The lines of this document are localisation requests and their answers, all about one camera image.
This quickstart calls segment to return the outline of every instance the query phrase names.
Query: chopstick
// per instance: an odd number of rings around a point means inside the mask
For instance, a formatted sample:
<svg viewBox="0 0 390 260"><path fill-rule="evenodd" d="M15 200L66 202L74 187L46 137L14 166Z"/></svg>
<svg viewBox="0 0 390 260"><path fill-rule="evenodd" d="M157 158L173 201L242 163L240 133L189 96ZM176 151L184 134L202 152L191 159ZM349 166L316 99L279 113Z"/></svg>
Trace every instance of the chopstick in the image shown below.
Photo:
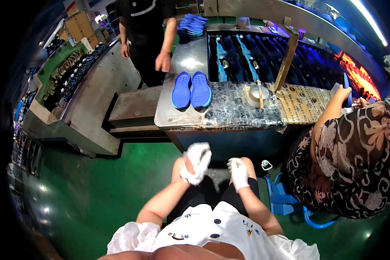
<svg viewBox="0 0 390 260"><path fill-rule="evenodd" d="M259 97L260 97L260 109L263 110L263 93L262 93L262 82L257 80L257 85L259 86Z"/></svg>

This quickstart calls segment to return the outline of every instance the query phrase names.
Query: white shirt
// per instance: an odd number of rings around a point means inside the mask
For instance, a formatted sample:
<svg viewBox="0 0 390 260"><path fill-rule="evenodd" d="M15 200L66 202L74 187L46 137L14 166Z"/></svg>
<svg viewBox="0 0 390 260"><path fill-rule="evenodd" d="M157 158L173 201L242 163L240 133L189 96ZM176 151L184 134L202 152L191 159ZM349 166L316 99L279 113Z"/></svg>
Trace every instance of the white shirt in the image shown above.
<svg viewBox="0 0 390 260"><path fill-rule="evenodd" d="M307 245L282 235L267 236L260 225L221 201L212 211L207 204L189 207L162 231L154 223L129 222L120 227L107 245L107 254L137 250L153 252L168 245L203 247L208 242L225 242L250 259L319 259L316 244Z"/></svg>

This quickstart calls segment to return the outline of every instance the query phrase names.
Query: white sleeve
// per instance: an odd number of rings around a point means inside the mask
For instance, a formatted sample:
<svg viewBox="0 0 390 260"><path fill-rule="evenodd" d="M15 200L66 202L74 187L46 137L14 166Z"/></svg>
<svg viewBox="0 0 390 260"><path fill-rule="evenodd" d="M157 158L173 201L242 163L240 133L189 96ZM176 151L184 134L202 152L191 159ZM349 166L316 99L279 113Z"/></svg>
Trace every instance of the white sleeve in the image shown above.
<svg viewBox="0 0 390 260"><path fill-rule="evenodd" d="M152 252L156 236L161 227L151 222L129 222L120 227L107 245L107 254L138 250Z"/></svg>
<svg viewBox="0 0 390 260"><path fill-rule="evenodd" d="M316 244L307 245L302 239L289 240L282 235L269 236L275 247L295 260L319 260L319 251Z"/></svg>

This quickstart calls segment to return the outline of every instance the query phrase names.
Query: blue insole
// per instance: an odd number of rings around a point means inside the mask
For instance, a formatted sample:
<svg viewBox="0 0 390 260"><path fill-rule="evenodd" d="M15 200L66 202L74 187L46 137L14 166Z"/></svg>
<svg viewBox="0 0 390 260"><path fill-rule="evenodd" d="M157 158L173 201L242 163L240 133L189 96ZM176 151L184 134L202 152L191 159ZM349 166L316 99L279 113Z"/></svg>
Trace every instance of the blue insole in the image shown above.
<svg viewBox="0 0 390 260"><path fill-rule="evenodd" d="M211 89L208 86L207 77L204 73L197 71L192 76L191 104L194 108L206 107L210 104L213 97Z"/></svg>
<svg viewBox="0 0 390 260"><path fill-rule="evenodd" d="M176 109L183 109L189 105L191 99L191 76L187 72L179 74L172 90L171 102Z"/></svg>

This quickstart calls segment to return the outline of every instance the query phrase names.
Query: cloth glove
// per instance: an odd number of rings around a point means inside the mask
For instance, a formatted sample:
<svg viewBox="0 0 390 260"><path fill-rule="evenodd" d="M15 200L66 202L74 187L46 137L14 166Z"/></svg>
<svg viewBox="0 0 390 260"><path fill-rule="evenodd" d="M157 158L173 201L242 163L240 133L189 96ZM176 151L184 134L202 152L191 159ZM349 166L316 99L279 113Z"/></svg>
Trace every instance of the cloth glove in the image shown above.
<svg viewBox="0 0 390 260"><path fill-rule="evenodd" d="M180 172L181 178L195 186L200 184L207 172L211 155L209 143L191 144L183 153L185 167Z"/></svg>
<svg viewBox="0 0 390 260"><path fill-rule="evenodd" d="M248 184L247 168L240 158L229 159L227 166L231 172L232 183L237 193L241 188L250 187Z"/></svg>

